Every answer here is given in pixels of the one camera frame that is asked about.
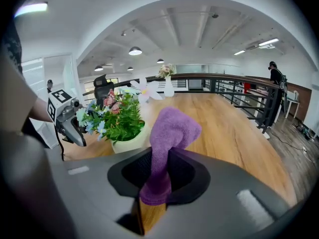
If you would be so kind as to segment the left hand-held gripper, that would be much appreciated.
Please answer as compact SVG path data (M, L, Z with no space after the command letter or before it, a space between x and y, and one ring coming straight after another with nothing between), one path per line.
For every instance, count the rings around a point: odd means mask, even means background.
M85 147L86 141L75 123L76 112L80 108L83 108L80 101L64 89L48 94L47 112L56 127L58 140Z

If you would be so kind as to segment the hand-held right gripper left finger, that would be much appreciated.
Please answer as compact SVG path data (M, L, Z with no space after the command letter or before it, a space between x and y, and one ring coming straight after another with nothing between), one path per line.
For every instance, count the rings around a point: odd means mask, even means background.
M74 161L62 161L59 148L46 156L58 193L71 217L76 236L140 236L141 219L135 198L121 196L108 181L116 163L149 148Z

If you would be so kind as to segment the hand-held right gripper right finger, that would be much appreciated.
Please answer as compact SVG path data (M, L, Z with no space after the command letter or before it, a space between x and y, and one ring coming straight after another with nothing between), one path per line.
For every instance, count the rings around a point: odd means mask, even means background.
M284 230L302 203L290 207L266 184L234 164L172 149L172 179L187 184L172 192L183 204L169 205L152 228L152 239L286 239Z

